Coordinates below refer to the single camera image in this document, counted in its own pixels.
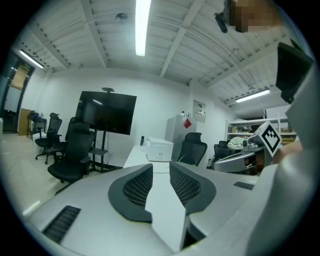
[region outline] mesh chair back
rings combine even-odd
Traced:
[[[220,147],[225,147],[225,148],[228,147],[228,143],[227,143],[226,141],[224,141],[224,140],[220,140],[218,145],[219,145]]]
[[[77,122],[69,133],[69,140],[65,151],[65,159],[71,163],[79,163],[88,156],[95,133],[90,131],[88,123]]]
[[[178,158],[179,162],[196,166],[200,164],[208,148],[206,143],[201,142],[200,137],[199,132],[190,132],[185,136]]]
[[[50,118],[48,130],[46,131],[46,137],[48,140],[54,143],[59,141],[57,134],[60,129],[62,120],[55,113],[51,113],[50,117],[51,118]]]
[[[81,123],[81,118],[72,117],[70,119],[70,122],[69,122],[69,125],[68,125],[68,130],[66,131],[66,135],[65,135],[65,141],[66,142],[69,140],[69,134],[74,129],[76,123]]]
[[[230,155],[230,151],[228,147],[214,145],[214,162],[219,159],[226,158]]]

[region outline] white ceiling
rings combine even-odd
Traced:
[[[223,0],[152,0],[146,56],[135,55],[135,0],[52,0],[30,21],[14,47],[46,68],[120,68],[185,85],[200,81],[227,105],[272,88],[277,44],[289,44],[282,28],[260,33],[220,31],[214,13]],[[126,24],[115,16],[128,15]]]

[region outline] red sign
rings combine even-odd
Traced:
[[[188,129],[191,125],[192,125],[192,123],[189,121],[189,119],[185,120],[185,122],[184,122],[184,127],[185,127],[186,129]]]

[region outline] fluorescent light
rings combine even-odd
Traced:
[[[24,51],[20,51],[20,53],[26,57],[29,61],[31,61],[33,64],[36,64],[39,68],[44,68],[44,66],[40,65],[38,62],[36,62],[33,58],[31,58],[28,54],[26,54]]]
[[[254,99],[254,98],[256,98],[256,97],[259,97],[259,96],[262,96],[262,95],[266,95],[266,94],[269,94],[269,93],[270,93],[270,90],[269,90],[269,89],[263,90],[263,91],[260,91],[260,92],[251,94],[251,95],[246,96],[246,97],[243,97],[243,98],[238,98],[238,99],[236,100],[236,102],[237,102],[237,103],[244,102],[244,101],[251,100],[251,99]]]
[[[96,103],[98,103],[98,104],[100,104],[100,105],[102,105],[101,102],[99,102],[99,101],[97,101],[97,100],[95,100],[95,99],[93,99],[93,101],[96,102]]]
[[[147,28],[151,0],[135,2],[135,55],[146,56]]]

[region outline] metal shelving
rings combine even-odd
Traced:
[[[277,117],[277,118],[265,118],[265,119],[256,119],[256,120],[242,120],[242,121],[232,121],[232,122],[226,122],[226,131],[225,131],[225,140],[228,139],[228,136],[251,136],[252,132],[228,132],[229,126],[256,126],[256,125],[262,125],[263,123],[269,121],[272,124],[277,124],[277,132],[280,134],[280,136],[296,136],[296,132],[281,132],[281,123],[288,122],[287,117]]]

